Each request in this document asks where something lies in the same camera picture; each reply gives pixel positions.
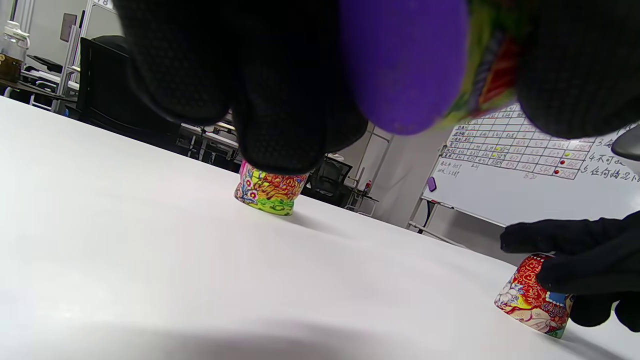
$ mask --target white table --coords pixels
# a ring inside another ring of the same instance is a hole
[[[0,98],[1,359],[639,359],[494,308],[514,267]]]

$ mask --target black gloved finger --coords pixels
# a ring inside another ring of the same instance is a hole
[[[240,1],[225,12],[243,86],[234,123],[249,163],[301,174],[362,136],[367,121],[341,71],[336,1]]]
[[[639,14],[637,0],[540,1],[516,84],[533,124],[580,138],[637,122]]]
[[[590,251],[548,259],[538,282],[549,291],[578,295],[640,291],[639,236],[631,229]]]
[[[576,296],[569,317],[580,326],[602,325],[611,316],[613,303],[619,299],[619,293]]]
[[[218,1],[196,12],[169,0],[116,0],[115,6],[142,98],[170,120],[209,125],[223,118],[232,72]]]
[[[616,316],[629,330],[640,332],[640,292],[624,293],[616,306]]]
[[[621,220],[541,220],[509,225],[500,235],[504,252],[552,252],[579,254],[622,233]]]

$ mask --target floral pattern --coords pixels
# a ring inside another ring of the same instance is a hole
[[[552,293],[540,286],[536,276],[548,258],[551,256],[533,254],[524,259],[494,304],[525,325],[560,338],[575,295]]]
[[[240,168],[240,183],[235,198],[268,213],[288,216],[293,204],[307,182],[308,174],[283,176],[269,174],[251,166],[246,161]]]

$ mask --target office chair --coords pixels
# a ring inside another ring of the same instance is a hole
[[[127,79],[128,55],[87,38],[80,39],[80,46],[79,120],[149,145],[182,152],[182,147],[176,145],[180,124],[158,115],[132,90]]]
[[[343,197],[341,188],[352,168],[349,164],[325,157],[320,166],[310,176],[311,191],[303,192],[303,195],[340,206]]]

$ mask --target bottle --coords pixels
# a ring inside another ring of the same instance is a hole
[[[364,193],[368,195],[370,191],[371,191],[371,180],[367,181],[367,183],[364,185]]]
[[[12,83],[20,80],[22,64],[27,58],[29,34],[20,30],[20,24],[7,21],[0,43],[0,79]]]

